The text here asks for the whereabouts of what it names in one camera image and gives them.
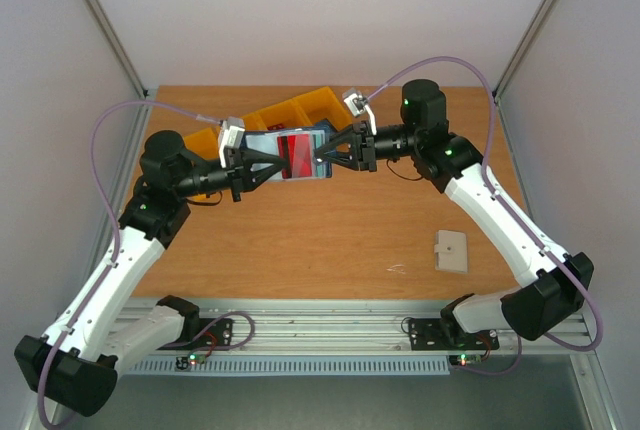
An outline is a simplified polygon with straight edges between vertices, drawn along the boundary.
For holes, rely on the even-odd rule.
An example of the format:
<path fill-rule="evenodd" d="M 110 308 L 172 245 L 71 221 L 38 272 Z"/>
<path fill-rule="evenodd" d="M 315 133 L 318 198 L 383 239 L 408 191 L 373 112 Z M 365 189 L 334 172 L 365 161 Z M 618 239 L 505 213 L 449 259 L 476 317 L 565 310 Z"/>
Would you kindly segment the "blue card holder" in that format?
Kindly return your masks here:
<path fill-rule="evenodd" d="M 280 170 L 268 182 L 329 179 L 330 163 L 315 156 L 315 150 L 328 142 L 334 133 L 327 123 L 311 127 L 246 132 L 242 146 L 285 159 L 289 167 Z"/>

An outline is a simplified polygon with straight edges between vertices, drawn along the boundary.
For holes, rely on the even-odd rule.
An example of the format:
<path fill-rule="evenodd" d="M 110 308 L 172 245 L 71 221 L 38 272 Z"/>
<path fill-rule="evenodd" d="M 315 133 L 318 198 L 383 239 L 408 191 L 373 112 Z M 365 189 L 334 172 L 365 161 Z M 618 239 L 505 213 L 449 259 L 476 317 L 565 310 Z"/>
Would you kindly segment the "red credit card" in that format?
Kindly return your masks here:
<path fill-rule="evenodd" d="M 314 176 L 312 163 L 312 136 L 309 133 L 282 135 L 277 138 L 279 156 L 288 161 L 282 174 L 284 180 L 311 178 Z"/>

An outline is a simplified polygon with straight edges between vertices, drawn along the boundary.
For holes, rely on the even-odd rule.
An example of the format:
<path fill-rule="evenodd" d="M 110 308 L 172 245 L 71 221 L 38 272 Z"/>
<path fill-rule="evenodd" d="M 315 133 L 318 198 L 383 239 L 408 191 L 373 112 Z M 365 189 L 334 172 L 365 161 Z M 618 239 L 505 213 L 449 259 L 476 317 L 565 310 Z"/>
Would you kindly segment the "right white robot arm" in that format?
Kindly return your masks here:
<path fill-rule="evenodd" d="M 531 220 L 498 183 L 488 155 L 450 131 L 446 96 L 425 79 L 402 87 L 401 124 L 379 126 L 369 100 L 344 93 L 355 123 L 315 152 L 316 160 L 354 171 L 377 169 L 380 160 L 412 160 L 419 175 L 458 205 L 495 246 L 518 286 L 487 295 L 467 294 L 441 311 L 441 333 L 463 346 L 484 330 L 511 329 L 535 341 L 579 311 L 594 272 L 583 252 L 569 254 Z"/>

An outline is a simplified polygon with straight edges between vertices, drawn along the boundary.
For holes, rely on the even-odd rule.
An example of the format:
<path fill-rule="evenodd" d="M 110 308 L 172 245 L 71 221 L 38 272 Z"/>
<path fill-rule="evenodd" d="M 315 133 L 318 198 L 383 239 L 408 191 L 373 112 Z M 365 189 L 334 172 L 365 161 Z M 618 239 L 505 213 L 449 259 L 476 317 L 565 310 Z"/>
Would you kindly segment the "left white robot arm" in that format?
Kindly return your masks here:
<path fill-rule="evenodd" d="M 149 137 L 142 175 L 116 224 L 102 261 L 68 308 L 40 337 L 25 336 L 14 356 L 37 394 L 42 424 L 51 428 L 47 400 L 85 417 L 97 413 L 128 368 L 158 349 L 189 348 L 205 334 L 197 305 L 166 296 L 150 313 L 112 334 L 112 325 L 145 273 L 160 259 L 190 214 L 197 194 L 230 190 L 233 199 L 289 169 L 278 154 L 231 143 L 205 160 L 182 136 L 164 130 Z"/>

